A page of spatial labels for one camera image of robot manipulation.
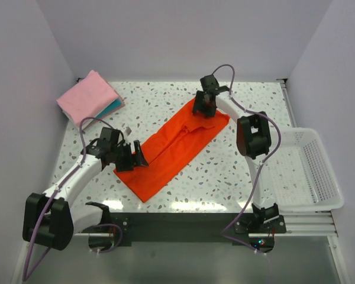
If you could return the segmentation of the orange t shirt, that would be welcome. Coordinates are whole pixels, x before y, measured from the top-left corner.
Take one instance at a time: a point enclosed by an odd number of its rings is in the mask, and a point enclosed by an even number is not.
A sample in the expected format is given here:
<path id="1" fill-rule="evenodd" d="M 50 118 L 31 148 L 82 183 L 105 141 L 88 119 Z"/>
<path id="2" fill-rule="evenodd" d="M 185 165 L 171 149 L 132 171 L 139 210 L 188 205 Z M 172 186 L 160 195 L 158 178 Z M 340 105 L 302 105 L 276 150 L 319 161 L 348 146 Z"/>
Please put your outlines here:
<path id="1" fill-rule="evenodd" d="M 142 202 L 155 196 L 229 123 L 230 116 L 219 111 L 209 118 L 194 114 L 193 102 L 185 104 L 141 145 L 148 167 L 129 172 L 114 170 Z"/>

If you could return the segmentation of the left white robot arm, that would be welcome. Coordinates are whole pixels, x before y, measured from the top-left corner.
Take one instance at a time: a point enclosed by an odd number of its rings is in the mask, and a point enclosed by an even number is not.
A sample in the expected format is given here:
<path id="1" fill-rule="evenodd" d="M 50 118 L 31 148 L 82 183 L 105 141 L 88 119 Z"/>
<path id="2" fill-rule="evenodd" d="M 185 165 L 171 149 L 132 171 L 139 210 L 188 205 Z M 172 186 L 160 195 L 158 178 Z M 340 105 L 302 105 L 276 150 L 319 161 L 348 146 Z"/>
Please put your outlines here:
<path id="1" fill-rule="evenodd" d="M 77 162 L 55 185 L 27 198 L 23 240 L 64 250 L 76 233 L 87 228 L 106 231 L 113 223 L 108 206 L 88 202 L 79 211 L 73 210 L 72 205 L 87 184 L 111 164 L 119 172 L 149 165 L 138 140 L 129 143 L 122 131 L 102 128 L 98 138 L 83 145 Z"/>

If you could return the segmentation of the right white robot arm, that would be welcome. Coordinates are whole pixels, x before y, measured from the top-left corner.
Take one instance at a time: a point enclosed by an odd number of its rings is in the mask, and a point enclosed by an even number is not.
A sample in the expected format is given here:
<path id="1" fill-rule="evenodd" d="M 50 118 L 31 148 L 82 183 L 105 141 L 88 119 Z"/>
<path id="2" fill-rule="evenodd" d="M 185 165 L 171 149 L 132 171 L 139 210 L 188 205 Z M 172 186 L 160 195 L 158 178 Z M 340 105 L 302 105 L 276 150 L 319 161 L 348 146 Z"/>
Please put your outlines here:
<path id="1" fill-rule="evenodd" d="M 277 152 L 282 140 L 277 131 L 277 144 L 273 150 L 269 125 L 276 126 L 265 112 L 257 112 L 241 106 L 232 96 L 231 89 L 220 86 L 214 75 L 200 79 L 202 89 L 196 92 L 193 110 L 205 117 L 215 117 L 220 109 L 236 123 L 236 145 L 238 152 L 245 157 L 253 188 L 250 198 L 252 213 L 246 217 L 239 216 L 238 222 L 256 231 L 266 232 L 273 221 L 279 218 L 272 178 L 267 170 L 267 161 Z"/>

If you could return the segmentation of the teal folded t shirt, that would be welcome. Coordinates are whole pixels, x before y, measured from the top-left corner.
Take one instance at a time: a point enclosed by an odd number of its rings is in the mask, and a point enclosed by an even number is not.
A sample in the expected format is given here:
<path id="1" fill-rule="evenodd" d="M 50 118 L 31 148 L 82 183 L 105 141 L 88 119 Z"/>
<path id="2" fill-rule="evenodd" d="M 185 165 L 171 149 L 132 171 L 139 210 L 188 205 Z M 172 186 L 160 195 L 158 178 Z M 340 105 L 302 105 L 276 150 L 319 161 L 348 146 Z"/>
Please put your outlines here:
<path id="1" fill-rule="evenodd" d="M 96 118 L 103 119 L 107 115 L 113 113 L 114 111 L 117 111 L 121 107 L 124 106 L 124 103 L 120 99 L 116 99 L 114 102 L 112 102 L 110 105 L 108 105 L 103 111 L 101 111 Z"/>

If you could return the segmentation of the white folded t shirt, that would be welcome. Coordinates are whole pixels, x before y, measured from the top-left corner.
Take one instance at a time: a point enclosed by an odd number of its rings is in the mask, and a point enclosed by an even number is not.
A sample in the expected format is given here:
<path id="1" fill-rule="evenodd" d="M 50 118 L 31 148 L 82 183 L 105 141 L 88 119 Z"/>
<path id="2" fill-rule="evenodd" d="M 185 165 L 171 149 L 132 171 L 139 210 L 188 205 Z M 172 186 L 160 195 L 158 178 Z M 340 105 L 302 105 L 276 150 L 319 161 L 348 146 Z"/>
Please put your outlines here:
<path id="1" fill-rule="evenodd" d="M 75 126 L 77 129 L 79 129 L 80 124 L 76 123 L 73 118 L 65 111 L 62 111 L 63 114 L 65 114 L 65 116 L 69 119 L 69 121 L 73 124 L 73 126 Z M 88 128 L 90 125 L 96 123 L 96 120 L 94 119 L 88 119 L 85 120 L 82 124 L 82 130 L 85 130 L 86 128 Z"/>

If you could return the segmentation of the pink folded t shirt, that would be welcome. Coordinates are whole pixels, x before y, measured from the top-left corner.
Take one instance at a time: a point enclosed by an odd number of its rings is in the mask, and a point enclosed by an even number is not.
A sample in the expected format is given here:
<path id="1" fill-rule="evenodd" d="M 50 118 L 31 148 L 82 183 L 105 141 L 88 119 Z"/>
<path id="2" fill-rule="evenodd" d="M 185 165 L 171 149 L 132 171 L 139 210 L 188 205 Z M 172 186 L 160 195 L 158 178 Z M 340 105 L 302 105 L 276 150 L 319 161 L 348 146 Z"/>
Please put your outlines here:
<path id="1" fill-rule="evenodd" d="M 57 99 L 57 104 L 75 125 L 86 117 L 96 117 L 119 95 L 101 75 L 91 70 L 88 75 Z"/>

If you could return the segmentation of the white plastic basket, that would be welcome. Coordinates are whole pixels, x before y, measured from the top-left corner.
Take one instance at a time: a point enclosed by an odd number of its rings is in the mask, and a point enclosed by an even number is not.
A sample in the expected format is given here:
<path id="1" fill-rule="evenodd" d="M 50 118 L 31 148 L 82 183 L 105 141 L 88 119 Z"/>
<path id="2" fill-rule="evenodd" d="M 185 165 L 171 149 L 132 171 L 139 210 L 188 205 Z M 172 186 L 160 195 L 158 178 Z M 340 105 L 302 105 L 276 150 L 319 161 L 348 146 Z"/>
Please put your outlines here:
<path id="1" fill-rule="evenodd" d="M 333 167 L 318 133 L 283 128 L 281 144 L 263 166 L 260 180 L 272 187 L 280 211 L 331 211 L 344 205 Z"/>

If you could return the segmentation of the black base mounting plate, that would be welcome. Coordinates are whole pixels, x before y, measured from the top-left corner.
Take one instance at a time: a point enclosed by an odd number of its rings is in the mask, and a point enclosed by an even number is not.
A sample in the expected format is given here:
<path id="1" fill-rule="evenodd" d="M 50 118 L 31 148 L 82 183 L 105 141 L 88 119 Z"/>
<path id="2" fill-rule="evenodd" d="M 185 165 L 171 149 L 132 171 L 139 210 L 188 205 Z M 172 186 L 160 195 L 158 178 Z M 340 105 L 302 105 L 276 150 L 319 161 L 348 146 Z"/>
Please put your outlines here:
<path id="1" fill-rule="evenodd" d="M 91 248 L 108 249 L 112 245 L 131 246 L 135 242 L 169 243 L 247 243 L 254 249 L 270 252 L 275 236 L 287 232 L 283 216 L 258 224 L 252 213 L 243 213 L 231 228 L 235 213 L 112 213 L 111 227 L 87 228 Z"/>

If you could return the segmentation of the aluminium frame rail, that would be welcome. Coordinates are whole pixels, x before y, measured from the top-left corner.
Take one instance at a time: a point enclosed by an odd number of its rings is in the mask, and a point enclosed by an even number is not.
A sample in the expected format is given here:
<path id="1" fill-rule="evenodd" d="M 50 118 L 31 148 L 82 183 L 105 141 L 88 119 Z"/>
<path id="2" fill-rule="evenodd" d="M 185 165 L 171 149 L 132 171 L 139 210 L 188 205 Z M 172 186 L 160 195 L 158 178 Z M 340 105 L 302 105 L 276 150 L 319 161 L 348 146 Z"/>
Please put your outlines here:
<path id="1" fill-rule="evenodd" d="M 285 233 L 277 236 L 337 237 L 338 232 L 331 212 L 283 213 Z"/>

